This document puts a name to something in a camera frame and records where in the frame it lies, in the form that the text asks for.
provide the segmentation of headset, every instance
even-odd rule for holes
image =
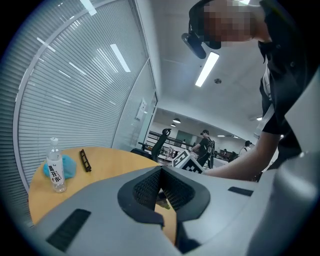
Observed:
[[[200,59],[207,56],[202,43],[214,50],[221,48],[220,41],[214,41],[205,35],[205,5],[211,1],[214,0],[201,0],[190,9],[188,33],[181,36],[183,42]]]

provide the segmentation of desk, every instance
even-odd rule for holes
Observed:
[[[85,172],[81,162],[80,150],[84,149],[91,165],[91,172]],[[64,150],[76,162],[76,173],[73,178],[67,179],[66,191],[56,193],[52,183],[44,175],[43,162],[36,170],[29,188],[29,209],[34,224],[50,210],[74,195],[91,183],[129,173],[135,170],[158,166],[159,164],[138,154],[105,147],[79,147]],[[176,237],[176,212],[155,205],[155,211],[162,214],[165,227],[164,234],[174,243]]]

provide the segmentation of bottle cap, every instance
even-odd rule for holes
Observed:
[[[50,141],[51,141],[51,145],[52,145],[52,146],[56,146],[56,145],[58,145],[58,141],[59,141],[59,140],[58,140],[58,138],[54,138],[54,137],[53,137],[53,138],[50,138]]]

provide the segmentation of bottle label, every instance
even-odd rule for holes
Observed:
[[[60,185],[65,182],[64,176],[64,165],[62,162],[62,158],[58,161],[52,161],[50,159],[46,159],[48,164],[50,179],[53,184]]]

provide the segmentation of water bottle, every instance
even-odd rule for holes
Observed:
[[[50,139],[50,147],[47,150],[46,162],[50,173],[50,180],[54,191],[62,193],[66,191],[64,165],[62,162],[61,151],[58,148],[58,138]]]

